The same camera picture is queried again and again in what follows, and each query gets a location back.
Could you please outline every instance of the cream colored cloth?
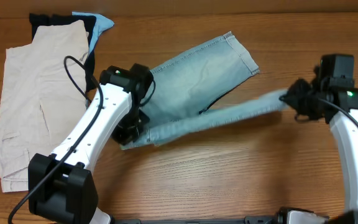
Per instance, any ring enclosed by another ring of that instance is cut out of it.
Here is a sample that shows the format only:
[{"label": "cream colored cloth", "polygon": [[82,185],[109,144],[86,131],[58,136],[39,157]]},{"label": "cream colored cloth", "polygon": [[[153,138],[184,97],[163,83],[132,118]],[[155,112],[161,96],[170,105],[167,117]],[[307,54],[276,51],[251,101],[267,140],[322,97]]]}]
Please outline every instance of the cream colored cloth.
[{"label": "cream colored cloth", "polygon": [[[67,77],[67,55],[88,56],[83,21],[40,26],[31,44],[6,50],[0,105],[0,178],[3,192],[27,190],[27,166],[35,153],[49,155],[84,114],[85,99]],[[85,71],[68,69],[85,91]]]}]

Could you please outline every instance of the blue fabric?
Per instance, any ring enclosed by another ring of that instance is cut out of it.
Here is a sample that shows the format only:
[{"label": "blue fabric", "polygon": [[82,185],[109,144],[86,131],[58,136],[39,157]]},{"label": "blue fabric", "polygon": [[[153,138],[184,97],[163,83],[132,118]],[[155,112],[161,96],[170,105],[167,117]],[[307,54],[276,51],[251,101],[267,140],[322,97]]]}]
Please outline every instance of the blue fabric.
[{"label": "blue fabric", "polygon": [[94,16],[96,23],[93,27],[93,35],[89,43],[89,52],[92,52],[99,36],[105,31],[113,27],[114,22],[100,14],[87,13],[87,12],[72,12],[73,16]]},{"label": "blue fabric", "polygon": [[[193,47],[151,70],[156,89],[141,110],[150,118],[140,138],[122,149],[161,145],[188,133],[234,123],[286,108],[277,90],[236,106],[208,108],[259,72],[248,51],[231,32]],[[145,96],[147,99],[153,86]]]}]

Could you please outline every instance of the light blue denim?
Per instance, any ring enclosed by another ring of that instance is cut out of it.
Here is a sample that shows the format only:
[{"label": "light blue denim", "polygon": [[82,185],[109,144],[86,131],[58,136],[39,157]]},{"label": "light blue denim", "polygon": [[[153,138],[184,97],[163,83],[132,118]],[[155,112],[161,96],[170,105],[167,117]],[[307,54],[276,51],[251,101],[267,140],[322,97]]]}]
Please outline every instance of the light blue denim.
[{"label": "light blue denim", "polygon": [[[156,146],[188,133],[279,111],[286,106],[277,90],[236,106],[208,108],[217,99],[259,72],[248,51],[231,32],[193,47],[151,70],[156,89],[141,110],[150,118],[135,142],[122,149]],[[145,98],[152,92],[151,86]]]},{"label": "light blue denim", "polygon": [[72,12],[73,16],[94,16],[96,22],[93,27],[93,34],[91,42],[89,43],[89,52],[92,52],[99,36],[105,31],[113,27],[114,22],[100,14],[87,13],[87,12]]}]

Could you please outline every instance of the brown background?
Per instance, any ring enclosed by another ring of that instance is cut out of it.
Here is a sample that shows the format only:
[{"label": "brown background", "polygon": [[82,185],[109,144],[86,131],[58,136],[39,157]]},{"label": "brown background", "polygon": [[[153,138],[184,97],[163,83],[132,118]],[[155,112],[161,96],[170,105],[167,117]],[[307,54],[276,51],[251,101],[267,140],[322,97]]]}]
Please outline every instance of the brown background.
[{"label": "brown background", "polygon": [[[310,80],[320,57],[335,52],[355,56],[358,87],[358,13],[112,19],[116,25],[96,46],[96,76],[110,65],[157,66],[231,30],[261,73],[215,108],[286,88],[298,77]],[[30,37],[27,19],[0,19],[0,97],[5,49],[29,44]],[[109,140],[94,173],[99,207],[117,218],[153,220],[268,215],[284,205],[339,215],[344,187],[329,126],[323,121],[298,124],[294,114],[272,113],[190,134],[162,147],[120,151]],[[23,196],[2,194],[0,186],[0,223],[6,223]],[[15,223],[37,220],[42,219],[25,207]]]},{"label": "brown background", "polygon": [[200,15],[260,12],[358,12],[355,0],[0,0],[0,18],[27,18],[30,12],[108,16]]}]

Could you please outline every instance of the black fabric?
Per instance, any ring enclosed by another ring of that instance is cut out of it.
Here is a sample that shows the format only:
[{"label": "black fabric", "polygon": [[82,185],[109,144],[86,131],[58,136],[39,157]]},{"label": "black fabric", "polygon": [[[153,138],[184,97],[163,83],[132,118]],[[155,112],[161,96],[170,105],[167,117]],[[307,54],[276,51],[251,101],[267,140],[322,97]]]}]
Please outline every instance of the black fabric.
[{"label": "black fabric", "polygon": [[[59,16],[52,15],[49,17],[47,15],[36,15],[30,13],[29,20],[31,23],[31,33],[32,39],[34,39],[35,33],[37,33],[37,29],[39,26],[62,26],[72,24],[78,20],[82,20],[84,22],[85,30],[88,32],[88,44],[91,42],[93,35],[93,27],[96,22],[96,17],[94,16]],[[94,83],[92,82],[91,76],[94,72],[94,52],[90,52],[88,58],[86,59],[85,66],[85,80],[86,80],[86,92],[93,90],[96,88]]]}]

